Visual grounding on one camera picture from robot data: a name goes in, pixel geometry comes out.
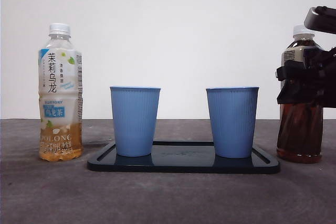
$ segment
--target ribbed cup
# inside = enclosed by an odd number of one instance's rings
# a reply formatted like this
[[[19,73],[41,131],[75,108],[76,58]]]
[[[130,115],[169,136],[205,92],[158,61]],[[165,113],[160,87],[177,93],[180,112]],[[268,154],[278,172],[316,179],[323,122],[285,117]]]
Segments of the ribbed cup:
[[[110,87],[116,150],[121,156],[151,153],[160,88]]]
[[[258,87],[206,89],[215,152],[229,158],[252,152]]]

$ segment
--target white bottle cap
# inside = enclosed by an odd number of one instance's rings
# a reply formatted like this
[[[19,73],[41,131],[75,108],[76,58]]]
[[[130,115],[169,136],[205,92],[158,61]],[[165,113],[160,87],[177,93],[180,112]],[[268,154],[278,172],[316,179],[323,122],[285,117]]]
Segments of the white bottle cap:
[[[293,29],[293,35],[297,34],[315,34],[313,30],[309,30],[308,28],[305,27],[305,25],[297,25]]]
[[[63,35],[68,35],[70,36],[70,26],[67,24],[61,24],[61,23],[52,23],[50,24],[50,32],[49,35],[51,34],[63,34]]]

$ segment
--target leaf illustration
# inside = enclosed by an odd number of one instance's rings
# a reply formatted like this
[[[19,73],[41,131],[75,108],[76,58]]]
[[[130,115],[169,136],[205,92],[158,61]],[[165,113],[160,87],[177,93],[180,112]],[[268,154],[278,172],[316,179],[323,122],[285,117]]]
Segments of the leaf illustration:
[[[47,127],[49,127],[49,128],[52,128],[52,125],[53,123],[51,122],[51,120],[48,120],[48,123],[47,123]]]
[[[70,57],[70,59],[68,59],[68,62],[72,65],[75,64],[75,60],[73,59],[73,57]]]

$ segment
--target gray carpet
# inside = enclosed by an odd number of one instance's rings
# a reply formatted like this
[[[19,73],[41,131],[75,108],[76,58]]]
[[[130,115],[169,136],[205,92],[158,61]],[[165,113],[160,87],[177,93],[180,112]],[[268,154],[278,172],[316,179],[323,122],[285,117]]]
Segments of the gray carpet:
[[[277,120],[255,144],[276,155]],[[318,164],[281,161],[273,175],[106,173],[87,159],[113,138],[111,120],[83,121],[83,155],[38,158],[39,120],[1,120],[1,223],[336,223],[336,120],[324,121]],[[208,120],[158,120],[156,140],[211,141]]]

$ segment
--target cup rim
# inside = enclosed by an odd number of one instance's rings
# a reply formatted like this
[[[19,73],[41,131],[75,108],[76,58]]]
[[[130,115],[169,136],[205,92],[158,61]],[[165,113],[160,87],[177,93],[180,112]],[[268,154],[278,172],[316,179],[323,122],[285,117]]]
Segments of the cup rim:
[[[152,89],[152,90],[161,90],[161,88],[156,88],[156,87],[137,87],[137,86],[110,86],[110,89]]]
[[[243,87],[213,87],[207,88],[206,91],[211,90],[234,90],[234,89],[259,89],[257,86],[243,86]]]

